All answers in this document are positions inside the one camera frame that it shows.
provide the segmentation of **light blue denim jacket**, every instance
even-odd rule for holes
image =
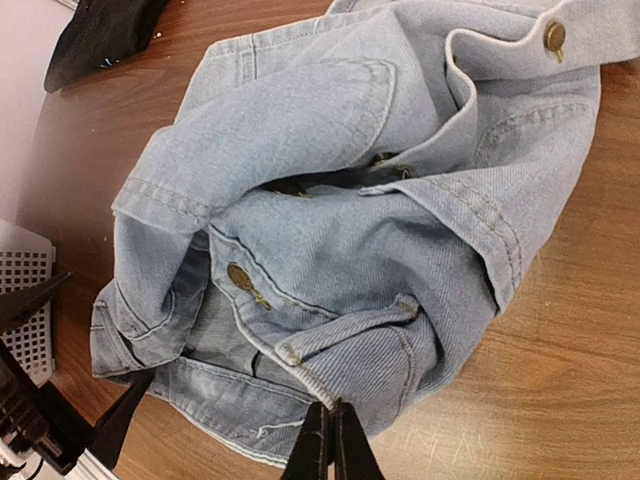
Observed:
[[[214,44],[114,203],[94,374],[157,367],[154,394],[276,465],[314,399],[380,432],[507,308],[589,151],[598,65],[638,55],[638,0],[337,0]]]

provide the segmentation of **black cable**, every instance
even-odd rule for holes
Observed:
[[[35,480],[35,478],[38,476],[38,474],[40,473],[40,470],[42,470],[42,465],[44,465],[44,458],[40,459],[40,465],[38,465],[38,468],[36,468],[36,471],[33,472],[31,474],[31,476],[29,478],[27,478],[27,480]]]

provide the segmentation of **white plastic basket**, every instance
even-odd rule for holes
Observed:
[[[0,294],[51,278],[54,261],[55,249],[49,240],[0,220]],[[55,368],[50,319],[47,304],[22,327],[0,336],[37,385],[47,381]]]

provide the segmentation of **crumpled denim garment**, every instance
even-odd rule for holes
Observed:
[[[314,399],[373,435],[450,382],[578,179],[598,65],[640,55],[637,0],[549,3],[337,0],[212,45],[114,203],[94,374],[157,367],[276,465]]]

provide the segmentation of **wood grain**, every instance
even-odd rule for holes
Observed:
[[[150,135],[172,122],[209,44],[328,3],[174,0],[147,52],[47,99],[19,223],[53,240],[60,268],[76,273],[55,308],[55,382],[89,420],[122,391],[90,377],[88,350],[91,304],[112,275],[115,194]],[[640,73],[607,66],[584,173],[508,314],[451,387],[374,440],[389,480],[640,478],[639,199]],[[142,402],[116,471],[279,476],[154,398]]]

